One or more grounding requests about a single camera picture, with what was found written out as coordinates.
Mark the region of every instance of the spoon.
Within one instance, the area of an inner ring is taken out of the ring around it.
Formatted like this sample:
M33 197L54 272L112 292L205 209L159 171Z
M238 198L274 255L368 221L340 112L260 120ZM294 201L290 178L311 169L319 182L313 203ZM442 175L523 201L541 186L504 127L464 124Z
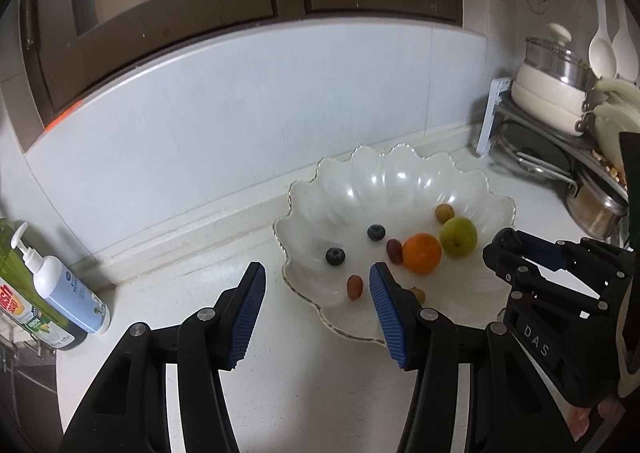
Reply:
M627 81L636 81L638 77L638 52L629 35L629 27L626 23L626 8L623 0L616 0L618 8L618 22L620 29L613 38L613 51L618 61L618 74Z
M618 64L607 31L607 5L604 0L596 0L596 5L598 31L589 45L589 64L597 78L613 79L618 73Z

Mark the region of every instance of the metal screw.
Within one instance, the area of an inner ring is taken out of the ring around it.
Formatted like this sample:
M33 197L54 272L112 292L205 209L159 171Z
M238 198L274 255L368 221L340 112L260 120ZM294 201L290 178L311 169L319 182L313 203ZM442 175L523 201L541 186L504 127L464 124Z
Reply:
M146 332L146 326L144 323L133 323L129 327L129 334L137 338Z
M420 317L427 321L436 321L438 319L438 311L432 308L423 308L420 310Z
M507 333L507 327L504 326L504 323L500 323L499 321L494 321L489 325L489 330L496 334L497 336L503 336Z
M200 321L209 321L216 315L216 311L212 308L201 308L198 311L198 319Z

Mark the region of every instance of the dish soap bottle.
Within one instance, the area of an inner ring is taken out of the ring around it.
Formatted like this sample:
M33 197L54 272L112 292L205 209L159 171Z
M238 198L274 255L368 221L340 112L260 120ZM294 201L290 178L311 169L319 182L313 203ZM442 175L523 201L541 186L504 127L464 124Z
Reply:
M15 228L0 218L0 308L20 327L57 350L71 350L86 332L49 306L33 287L33 277L11 248Z
M102 334L111 322L109 308L55 256L44 258L22 243L28 224L23 223L11 239L11 247L22 252L24 264L33 273L36 292L82 330Z

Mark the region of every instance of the countertop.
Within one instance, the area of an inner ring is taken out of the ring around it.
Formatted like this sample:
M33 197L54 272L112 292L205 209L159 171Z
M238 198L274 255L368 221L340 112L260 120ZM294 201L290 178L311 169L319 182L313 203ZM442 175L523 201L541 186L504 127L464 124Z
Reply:
M578 241L584 236L557 189L513 176L490 157L478 159L468 148L456 150L453 157L462 170L484 169L494 194L515 200L517 229L551 241ZM274 212L273 219L283 214ZM260 261L266 269L266 295L245 359L233 372L220 373L240 451L395 451L415 372L398 369L382 346L347 340L322 325L316 310L283 282L280 271L285 256L271 226L199 253L188 264L176 263L101 293L112 308L110 328L101 336L89 336L76 349L58 353L63 427L129 325L138 321L151 328L179 324L198 309L213 305L222 290L236 286L250 261ZM547 277L593 295L569 273L548 273ZM461 367L461 387L468 386L464 374ZM174 365L168 367L167 380L172 451L180 453L184 443ZM460 391L452 451L462 451L464 442L468 393Z

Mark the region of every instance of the green apple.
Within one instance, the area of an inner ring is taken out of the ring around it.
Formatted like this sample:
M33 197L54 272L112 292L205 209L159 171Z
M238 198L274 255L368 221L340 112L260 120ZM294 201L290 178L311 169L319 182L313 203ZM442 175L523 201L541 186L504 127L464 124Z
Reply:
M470 255L478 245L478 231L474 223L464 216L454 216L440 230L440 244L453 258Z

